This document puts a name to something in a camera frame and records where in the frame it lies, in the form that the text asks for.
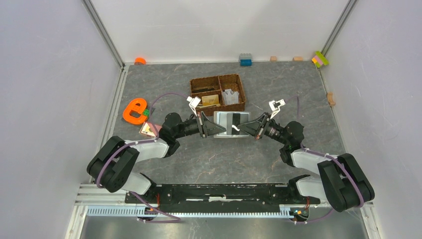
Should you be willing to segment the black credit card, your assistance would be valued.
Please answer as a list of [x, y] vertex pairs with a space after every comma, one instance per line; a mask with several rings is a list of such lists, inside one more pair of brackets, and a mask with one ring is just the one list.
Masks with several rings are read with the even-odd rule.
[[238, 125], [241, 121], [241, 114], [240, 113], [228, 113], [227, 114], [227, 135], [240, 135], [240, 129]]

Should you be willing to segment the grey card holder wallet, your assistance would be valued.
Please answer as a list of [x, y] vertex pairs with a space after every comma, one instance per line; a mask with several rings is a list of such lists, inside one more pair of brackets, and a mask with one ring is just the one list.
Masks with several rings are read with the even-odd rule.
[[[224, 111], [216, 111], [216, 112], [214, 112], [214, 115], [213, 115], [214, 122], [217, 123], [217, 124], [219, 124], [219, 125], [221, 125], [221, 126], [223, 126], [223, 127], [225, 127], [227, 129], [227, 122], [226, 122], [226, 120], [227, 120], [227, 114], [228, 113], [240, 113], [241, 114], [240, 124], [241, 123], [246, 123], [246, 122], [250, 121], [250, 112], [224, 112]], [[240, 135], [232, 135], [232, 136], [230, 136], [230, 135], [227, 135], [226, 132], [223, 132], [223, 133], [220, 133], [220, 134], [215, 135], [214, 138], [243, 138], [243, 137], [249, 137], [249, 136], [250, 136], [249, 134], [247, 134], [247, 133], [245, 133], [243, 131], [240, 131]]]

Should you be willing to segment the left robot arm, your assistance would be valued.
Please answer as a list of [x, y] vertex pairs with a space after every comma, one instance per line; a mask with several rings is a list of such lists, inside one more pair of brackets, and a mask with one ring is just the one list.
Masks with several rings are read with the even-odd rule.
[[205, 138], [225, 131], [225, 127], [210, 121], [203, 112], [185, 121], [178, 113], [169, 113], [156, 138], [131, 141], [111, 137], [88, 163], [87, 173], [99, 188], [110, 193], [133, 192], [143, 202], [150, 203], [156, 198], [156, 189], [147, 176], [133, 171], [137, 162], [173, 155], [180, 147], [181, 137], [198, 134]]

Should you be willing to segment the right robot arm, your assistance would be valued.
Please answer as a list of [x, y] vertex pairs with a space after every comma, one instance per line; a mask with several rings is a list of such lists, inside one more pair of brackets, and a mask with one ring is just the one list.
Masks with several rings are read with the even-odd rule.
[[287, 195], [293, 203], [313, 197], [327, 201], [334, 210], [343, 212], [362, 207], [375, 198], [371, 183], [352, 154], [331, 155], [306, 148], [303, 145], [304, 126], [297, 121], [281, 126], [268, 113], [263, 113], [257, 119], [232, 125], [232, 128], [255, 139], [267, 136], [282, 143], [279, 152], [285, 164], [315, 174], [314, 177], [303, 175], [289, 181], [292, 186]]

